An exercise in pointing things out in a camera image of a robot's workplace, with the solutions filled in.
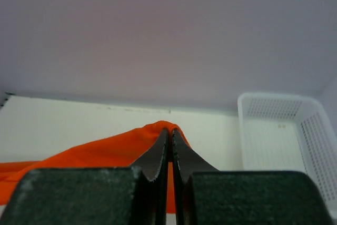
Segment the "white container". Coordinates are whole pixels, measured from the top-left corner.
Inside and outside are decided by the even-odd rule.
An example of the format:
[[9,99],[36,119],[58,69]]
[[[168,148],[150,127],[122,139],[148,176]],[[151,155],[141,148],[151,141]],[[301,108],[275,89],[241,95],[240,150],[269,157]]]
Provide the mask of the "white container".
[[323,106],[270,93],[244,93],[237,104],[244,169],[306,173],[337,219],[337,139]]

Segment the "red cloth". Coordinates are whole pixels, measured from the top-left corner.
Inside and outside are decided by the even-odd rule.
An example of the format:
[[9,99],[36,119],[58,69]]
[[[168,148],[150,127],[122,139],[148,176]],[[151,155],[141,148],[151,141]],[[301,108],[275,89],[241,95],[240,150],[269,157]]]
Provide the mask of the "red cloth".
[[[126,167],[147,151],[163,128],[181,129],[159,121],[123,134],[75,146],[43,161],[0,163],[0,205],[7,204],[23,175],[36,168]],[[173,168],[168,165],[167,212],[175,212]]]

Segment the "white surface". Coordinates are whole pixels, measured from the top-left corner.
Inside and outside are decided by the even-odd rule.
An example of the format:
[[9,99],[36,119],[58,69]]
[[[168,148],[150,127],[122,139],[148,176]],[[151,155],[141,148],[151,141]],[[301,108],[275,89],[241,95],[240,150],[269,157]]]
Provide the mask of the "white surface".
[[236,109],[336,75],[336,0],[0,0],[0,89]]
[[326,113],[329,116],[332,127],[337,133],[337,76],[323,90],[320,101],[322,102]]
[[245,93],[238,108],[244,168],[307,173],[336,213],[337,139],[323,106],[309,97]]
[[291,169],[306,173],[295,124],[251,119],[245,127],[249,170]]
[[[242,170],[237,116],[12,96],[0,110],[0,162],[39,160],[159,120],[178,124],[192,148],[221,170]],[[168,221],[175,224],[175,216]]]

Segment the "orange fabric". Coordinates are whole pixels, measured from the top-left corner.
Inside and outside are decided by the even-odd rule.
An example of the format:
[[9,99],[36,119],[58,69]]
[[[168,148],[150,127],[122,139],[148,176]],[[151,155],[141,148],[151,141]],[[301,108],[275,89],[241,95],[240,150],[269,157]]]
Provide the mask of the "orange fabric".
[[[7,204],[22,176],[36,168],[125,167],[130,165],[156,141],[163,128],[169,132],[180,128],[159,121],[142,128],[68,149],[43,161],[0,163],[0,205]],[[167,212],[175,212],[173,169],[168,168]]]

